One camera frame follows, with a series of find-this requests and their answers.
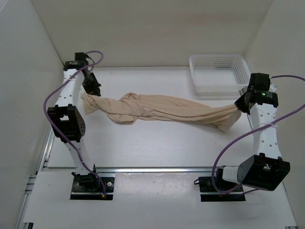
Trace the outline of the beige trousers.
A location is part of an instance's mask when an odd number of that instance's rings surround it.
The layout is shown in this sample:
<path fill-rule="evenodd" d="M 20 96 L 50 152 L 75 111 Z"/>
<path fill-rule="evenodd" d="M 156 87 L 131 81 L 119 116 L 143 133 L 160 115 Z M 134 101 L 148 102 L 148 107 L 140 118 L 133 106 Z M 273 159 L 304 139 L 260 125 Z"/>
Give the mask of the beige trousers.
<path fill-rule="evenodd" d="M 166 95 L 128 93 L 115 100 L 81 94 L 85 114 L 101 110 L 115 123 L 132 125 L 136 120 L 170 121 L 196 125 L 214 125 L 228 131 L 241 117 L 234 104 L 210 107 L 208 105 Z"/>

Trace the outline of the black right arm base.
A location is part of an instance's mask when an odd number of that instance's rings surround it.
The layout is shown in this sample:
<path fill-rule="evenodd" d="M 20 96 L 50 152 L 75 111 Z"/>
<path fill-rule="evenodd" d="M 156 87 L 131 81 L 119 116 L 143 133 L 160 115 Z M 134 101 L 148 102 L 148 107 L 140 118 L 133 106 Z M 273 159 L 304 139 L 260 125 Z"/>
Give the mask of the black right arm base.
<path fill-rule="evenodd" d="M 199 187 L 201 202 L 243 202 L 245 196 L 242 195 L 244 192 L 243 187 L 239 187 L 237 184 L 229 181 L 224 181 L 220 178 L 220 175 L 215 177 L 216 186 L 221 191 L 227 191 L 229 189 L 237 187 L 228 194 L 219 193 L 213 187 L 211 177 L 198 177 L 193 184 Z"/>

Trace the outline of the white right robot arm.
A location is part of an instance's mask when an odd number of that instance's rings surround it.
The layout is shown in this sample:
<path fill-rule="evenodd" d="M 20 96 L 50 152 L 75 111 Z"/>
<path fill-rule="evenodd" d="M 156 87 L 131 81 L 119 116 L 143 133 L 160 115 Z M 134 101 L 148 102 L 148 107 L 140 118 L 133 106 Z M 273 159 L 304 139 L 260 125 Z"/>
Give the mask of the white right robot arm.
<path fill-rule="evenodd" d="M 246 92 L 236 106 L 250 115 L 253 129 L 276 120 L 278 97 L 267 91 Z M 276 127 L 273 125 L 253 133 L 254 155 L 237 167 L 224 166 L 222 174 L 214 178 L 214 186 L 221 191 L 231 183 L 266 191 L 274 191 L 290 172 L 290 163 L 284 161 L 278 148 Z"/>

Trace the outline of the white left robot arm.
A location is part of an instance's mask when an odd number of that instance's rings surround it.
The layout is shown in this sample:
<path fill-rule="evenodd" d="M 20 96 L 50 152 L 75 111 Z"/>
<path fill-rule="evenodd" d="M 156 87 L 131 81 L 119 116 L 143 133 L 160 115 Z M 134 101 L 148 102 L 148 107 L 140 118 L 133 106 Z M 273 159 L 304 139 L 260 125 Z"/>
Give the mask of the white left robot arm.
<path fill-rule="evenodd" d="M 65 67 L 63 84 L 47 96 L 43 111 L 55 136 L 64 143 L 72 157 L 76 169 L 72 175 L 89 191 L 95 191 L 100 179 L 83 142 L 86 125 L 76 106 L 81 87 L 86 92 L 100 95 L 100 84 L 92 72 L 84 68 L 77 70 Z"/>

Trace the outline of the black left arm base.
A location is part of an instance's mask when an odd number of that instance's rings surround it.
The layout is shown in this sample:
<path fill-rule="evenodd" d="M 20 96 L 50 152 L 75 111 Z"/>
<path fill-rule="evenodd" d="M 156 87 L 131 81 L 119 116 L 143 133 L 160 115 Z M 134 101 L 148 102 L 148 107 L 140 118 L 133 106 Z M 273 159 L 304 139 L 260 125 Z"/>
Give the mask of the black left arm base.
<path fill-rule="evenodd" d="M 115 177 L 101 177 L 101 181 L 92 174 L 79 175 L 72 172 L 71 200 L 113 200 Z"/>

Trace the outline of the white plastic basket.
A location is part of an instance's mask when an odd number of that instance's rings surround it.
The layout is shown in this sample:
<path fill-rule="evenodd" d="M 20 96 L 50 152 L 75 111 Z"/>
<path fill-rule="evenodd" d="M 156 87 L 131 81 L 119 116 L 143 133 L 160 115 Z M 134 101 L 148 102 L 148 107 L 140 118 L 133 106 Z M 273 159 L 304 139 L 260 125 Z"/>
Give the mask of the white plastic basket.
<path fill-rule="evenodd" d="M 189 57 L 195 91 L 201 95 L 232 94 L 246 87 L 250 71 L 238 54 L 195 54 Z"/>

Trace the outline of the aluminium table edge rail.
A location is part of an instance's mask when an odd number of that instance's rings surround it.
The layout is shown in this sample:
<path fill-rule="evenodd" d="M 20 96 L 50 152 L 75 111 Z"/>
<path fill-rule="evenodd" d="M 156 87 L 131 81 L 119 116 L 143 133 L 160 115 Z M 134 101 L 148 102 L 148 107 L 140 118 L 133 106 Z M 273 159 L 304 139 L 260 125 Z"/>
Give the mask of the aluminium table edge rail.
<path fill-rule="evenodd" d="M 212 167 L 98 167 L 99 174 L 112 173 L 211 173 Z"/>

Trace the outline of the aluminium left side rail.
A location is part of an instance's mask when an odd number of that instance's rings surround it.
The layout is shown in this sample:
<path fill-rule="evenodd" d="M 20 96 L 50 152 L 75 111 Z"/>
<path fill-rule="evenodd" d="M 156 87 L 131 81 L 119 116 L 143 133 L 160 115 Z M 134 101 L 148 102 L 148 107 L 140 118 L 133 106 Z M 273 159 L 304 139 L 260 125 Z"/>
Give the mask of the aluminium left side rail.
<path fill-rule="evenodd" d="M 34 187 L 34 184 L 35 184 L 37 174 L 39 172 L 43 171 L 43 169 L 46 167 L 46 164 L 49 161 L 50 152 L 51 152 L 51 149 L 52 149 L 54 138 L 55 138 L 54 132 L 52 130 L 50 130 L 49 134 L 48 134 L 48 137 L 47 137 L 47 140 L 46 140 L 46 143 L 45 143 L 45 146 L 43 148 L 43 152 L 42 152 L 42 155 L 41 155 L 41 160 L 40 160 L 39 166 L 36 169 L 35 174 L 29 176 L 24 195 L 31 194 L 31 192 L 33 190 L 33 187 Z"/>

